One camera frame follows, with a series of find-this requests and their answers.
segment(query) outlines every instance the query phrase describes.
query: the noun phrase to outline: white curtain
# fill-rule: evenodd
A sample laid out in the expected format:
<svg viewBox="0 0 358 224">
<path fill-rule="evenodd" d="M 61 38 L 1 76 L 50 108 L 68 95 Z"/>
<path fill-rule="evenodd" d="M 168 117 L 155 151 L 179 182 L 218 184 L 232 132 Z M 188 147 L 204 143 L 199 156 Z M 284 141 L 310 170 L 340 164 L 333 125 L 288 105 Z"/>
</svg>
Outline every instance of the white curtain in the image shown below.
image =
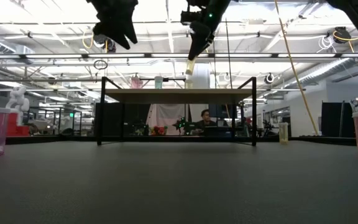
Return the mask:
<svg viewBox="0 0 358 224">
<path fill-rule="evenodd" d="M 167 135 L 179 135 L 179 130 L 172 126 L 180 118 L 185 116 L 185 105 L 162 105 L 154 104 L 150 106 L 147 124 L 154 126 L 167 126 Z"/>
</svg>

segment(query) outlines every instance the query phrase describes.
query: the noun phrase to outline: yellow cable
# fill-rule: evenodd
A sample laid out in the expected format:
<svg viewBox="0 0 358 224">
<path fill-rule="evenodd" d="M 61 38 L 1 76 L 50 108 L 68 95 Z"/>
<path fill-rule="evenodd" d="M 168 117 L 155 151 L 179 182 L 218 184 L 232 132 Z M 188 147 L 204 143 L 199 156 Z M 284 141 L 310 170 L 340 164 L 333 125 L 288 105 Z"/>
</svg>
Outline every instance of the yellow cable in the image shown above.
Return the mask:
<svg viewBox="0 0 358 224">
<path fill-rule="evenodd" d="M 280 12 L 279 12 L 279 10 L 278 10 L 277 0 L 274 0 L 274 3 L 275 3 L 275 5 L 276 5 L 276 10 L 277 10 L 277 14 L 278 14 L 278 19 L 280 20 L 281 31 L 283 32 L 285 47 L 287 48 L 288 57 L 290 58 L 290 62 L 291 62 L 291 67 L 292 67 L 293 74 L 295 75 L 295 79 L 296 79 L 296 82 L 297 82 L 297 84 L 298 84 L 299 90 L 301 91 L 303 101 L 305 102 L 305 107 L 306 107 L 306 110 L 308 111 L 311 124 L 313 125 L 314 132 L 315 132 L 316 134 L 318 134 L 316 124 L 314 123 L 313 117 L 312 117 L 312 115 L 311 115 L 311 113 L 310 113 L 310 109 L 309 109 L 309 105 L 308 105 L 308 102 L 307 102 L 306 97 L 305 97 L 305 93 L 303 92 L 301 83 L 300 83 L 299 78 L 298 78 L 298 74 L 297 74 L 296 69 L 295 69 L 295 66 L 294 66 L 294 64 L 293 64 L 293 59 L 292 59 L 292 56 L 291 56 L 290 47 L 288 46 L 287 36 L 285 35 L 285 32 L 284 32 L 283 21 L 281 20 Z"/>
<path fill-rule="evenodd" d="M 337 33 L 337 31 L 335 31 L 335 32 L 333 33 L 333 36 L 334 36 L 335 38 L 339 39 L 339 40 L 345 40 L 345 41 L 354 41 L 354 40 L 358 40 L 358 37 L 353 38 L 353 39 L 345 39 L 345 38 L 342 38 L 342 37 L 338 37 L 338 36 L 336 36 L 336 35 L 335 35 L 336 33 Z"/>
<path fill-rule="evenodd" d="M 92 33 L 92 38 L 91 38 L 91 45 L 88 46 L 88 45 L 85 43 L 85 32 L 84 32 L 83 35 L 82 35 L 82 44 L 83 44 L 84 47 L 87 48 L 87 49 L 92 48 L 92 46 L 93 46 L 93 33 Z"/>
</svg>

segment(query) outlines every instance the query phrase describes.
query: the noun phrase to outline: black partition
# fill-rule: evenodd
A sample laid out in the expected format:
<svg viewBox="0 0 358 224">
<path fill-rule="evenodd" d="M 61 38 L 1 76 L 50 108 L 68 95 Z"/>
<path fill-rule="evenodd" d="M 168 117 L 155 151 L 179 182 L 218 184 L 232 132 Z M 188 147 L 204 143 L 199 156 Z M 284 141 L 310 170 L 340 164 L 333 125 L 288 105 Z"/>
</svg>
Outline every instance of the black partition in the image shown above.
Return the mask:
<svg viewBox="0 0 358 224">
<path fill-rule="evenodd" d="M 356 135 L 350 103 L 323 103 L 321 132 L 324 137 L 354 138 Z"/>
<path fill-rule="evenodd" d="M 96 104 L 96 113 L 99 114 L 100 103 Z M 146 122 L 150 104 L 128 104 L 124 111 L 124 136 L 131 135 L 132 124 L 139 121 Z M 105 103 L 103 109 L 103 136 L 120 136 L 122 124 L 122 104 Z M 99 116 L 95 116 L 96 129 L 98 130 Z"/>
</svg>

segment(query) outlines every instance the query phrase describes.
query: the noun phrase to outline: red object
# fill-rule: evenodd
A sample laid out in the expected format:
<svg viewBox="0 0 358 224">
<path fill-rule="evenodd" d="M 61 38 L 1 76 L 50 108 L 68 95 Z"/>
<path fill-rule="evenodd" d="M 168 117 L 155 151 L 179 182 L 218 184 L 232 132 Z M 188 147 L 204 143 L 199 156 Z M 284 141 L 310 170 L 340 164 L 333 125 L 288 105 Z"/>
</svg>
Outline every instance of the red object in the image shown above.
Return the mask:
<svg viewBox="0 0 358 224">
<path fill-rule="evenodd" d="M 7 119 L 7 131 L 6 136 L 17 137 L 17 136 L 29 136 L 28 126 L 18 126 L 16 124 L 17 113 L 10 113 Z"/>
</svg>

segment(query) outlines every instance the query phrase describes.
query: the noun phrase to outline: white pillar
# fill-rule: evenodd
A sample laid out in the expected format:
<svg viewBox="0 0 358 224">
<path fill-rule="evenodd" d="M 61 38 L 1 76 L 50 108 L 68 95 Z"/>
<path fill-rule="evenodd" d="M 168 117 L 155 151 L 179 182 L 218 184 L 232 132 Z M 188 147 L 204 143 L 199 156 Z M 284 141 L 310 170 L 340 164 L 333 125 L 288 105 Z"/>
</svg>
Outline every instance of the white pillar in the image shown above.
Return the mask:
<svg viewBox="0 0 358 224">
<path fill-rule="evenodd" d="M 209 89 L 209 64 L 196 63 L 193 75 L 187 75 L 187 79 L 193 81 L 193 89 Z M 201 112 L 208 109 L 208 105 L 190 105 L 193 122 L 201 120 Z"/>
</svg>

